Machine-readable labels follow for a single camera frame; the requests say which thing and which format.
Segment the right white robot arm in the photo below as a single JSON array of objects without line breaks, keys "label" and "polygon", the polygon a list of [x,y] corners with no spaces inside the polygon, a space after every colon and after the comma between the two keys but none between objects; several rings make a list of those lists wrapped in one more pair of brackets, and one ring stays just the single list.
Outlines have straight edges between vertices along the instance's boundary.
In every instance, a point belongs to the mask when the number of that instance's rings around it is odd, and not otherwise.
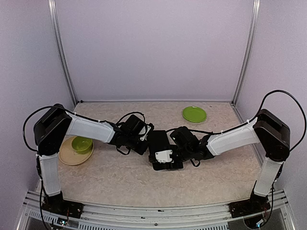
[{"label": "right white robot arm", "polygon": [[197,139],[186,126],[170,134],[175,148],[166,154],[167,162],[209,160],[230,150],[251,144],[261,144],[265,160],[253,187],[253,196],[245,202],[248,212],[255,213],[264,205],[278,172],[290,155],[290,128],[266,109],[256,118],[219,134],[210,133]]}]

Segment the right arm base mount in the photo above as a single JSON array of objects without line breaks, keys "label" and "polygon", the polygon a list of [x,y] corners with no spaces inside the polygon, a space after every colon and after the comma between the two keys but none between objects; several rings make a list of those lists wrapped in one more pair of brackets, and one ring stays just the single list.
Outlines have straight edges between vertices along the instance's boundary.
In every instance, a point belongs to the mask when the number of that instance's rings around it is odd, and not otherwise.
[{"label": "right arm base mount", "polygon": [[228,206],[232,218],[248,216],[271,208],[269,201],[250,201],[250,199],[231,202]]}]

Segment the black tool pouch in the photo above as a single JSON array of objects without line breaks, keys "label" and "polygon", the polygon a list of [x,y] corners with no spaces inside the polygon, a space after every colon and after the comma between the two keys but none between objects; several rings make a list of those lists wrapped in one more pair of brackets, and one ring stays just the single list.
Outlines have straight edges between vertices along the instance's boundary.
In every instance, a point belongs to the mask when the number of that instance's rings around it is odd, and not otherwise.
[{"label": "black tool pouch", "polygon": [[[171,145],[165,130],[154,130],[147,136],[149,155],[163,150],[172,150],[178,155],[178,146]],[[152,163],[155,171],[169,170],[169,163]]]}]

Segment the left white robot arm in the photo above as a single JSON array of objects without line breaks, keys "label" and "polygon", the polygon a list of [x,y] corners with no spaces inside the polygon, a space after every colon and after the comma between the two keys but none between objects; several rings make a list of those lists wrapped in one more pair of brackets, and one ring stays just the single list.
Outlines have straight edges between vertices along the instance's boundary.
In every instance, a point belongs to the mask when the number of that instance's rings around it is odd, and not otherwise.
[{"label": "left white robot arm", "polygon": [[67,209],[58,176],[58,155],[66,136],[99,140],[143,155],[148,147],[146,136],[154,129],[135,112],[128,113],[125,122],[95,120],[66,110],[61,104],[48,106],[47,112],[35,123],[34,136],[39,167],[45,190],[45,202],[57,213]]}]

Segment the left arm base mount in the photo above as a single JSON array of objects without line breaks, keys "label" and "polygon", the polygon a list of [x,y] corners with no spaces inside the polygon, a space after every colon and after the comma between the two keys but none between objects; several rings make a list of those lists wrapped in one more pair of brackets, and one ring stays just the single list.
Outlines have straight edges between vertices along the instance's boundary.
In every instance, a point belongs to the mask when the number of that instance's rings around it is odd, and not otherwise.
[{"label": "left arm base mount", "polygon": [[77,219],[81,218],[83,207],[83,203],[65,200],[62,192],[53,196],[45,195],[42,204],[45,211]]}]

